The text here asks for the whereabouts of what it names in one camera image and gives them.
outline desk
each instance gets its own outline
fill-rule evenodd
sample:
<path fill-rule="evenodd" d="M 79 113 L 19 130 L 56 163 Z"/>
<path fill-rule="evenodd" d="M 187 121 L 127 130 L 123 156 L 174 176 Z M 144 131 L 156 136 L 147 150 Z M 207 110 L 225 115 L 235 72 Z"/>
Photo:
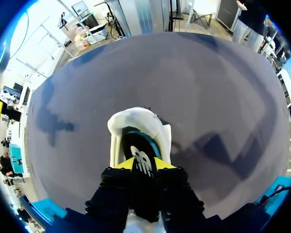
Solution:
<path fill-rule="evenodd" d="M 119 23 L 118 23 L 116 17 L 115 17 L 114 14 L 112 13 L 112 10 L 111 10 L 111 8 L 110 8 L 110 6 L 109 6 L 108 3 L 106 3 L 105 1 L 102 1 L 102 2 L 100 2 L 100 3 L 96 4 L 96 5 L 94 5 L 94 7 L 99 6 L 99 5 L 102 5 L 102 4 L 106 4 L 106 5 L 107 5 L 108 10 L 109 10 L 109 15 L 111 16 L 112 20 L 115 20 L 113 23 L 114 23 L 114 26 L 115 26 L 115 29 L 116 29 L 118 35 L 119 35 L 119 36 L 125 36 L 125 33 L 123 32 L 123 29 L 121 28 L 121 26 L 119 25 Z M 108 26 L 110 26 L 110 21 L 109 21 L 109 19 L 108 19 L 107 17 L 106 17 L 106 19 L 107 19 L 107 21 L 108 21 Z"/>
<path fill-rule="evenodd" d="M 23 109 L 20 122 L 14 122 L 7 130 L 10 135 L 10 158 L 12 167 L 15 173 L 22 173 L 24 178 L 30 177 L 27 170 L 26 156 L 25 156 L 25 124 L 27 114 Z"/>
<path fill-rule="evenodd" d="M 208 35 L 150 33 L 74 59 L 33 93 L 28 150 L 38 192 L 84 213 L 110 163 L 107 121 L 134 106 L 171 125 L 171 162 L 189 173 L 206 216 L 257 200 L 288 159 L 287 104 L 265 57 Z"/>

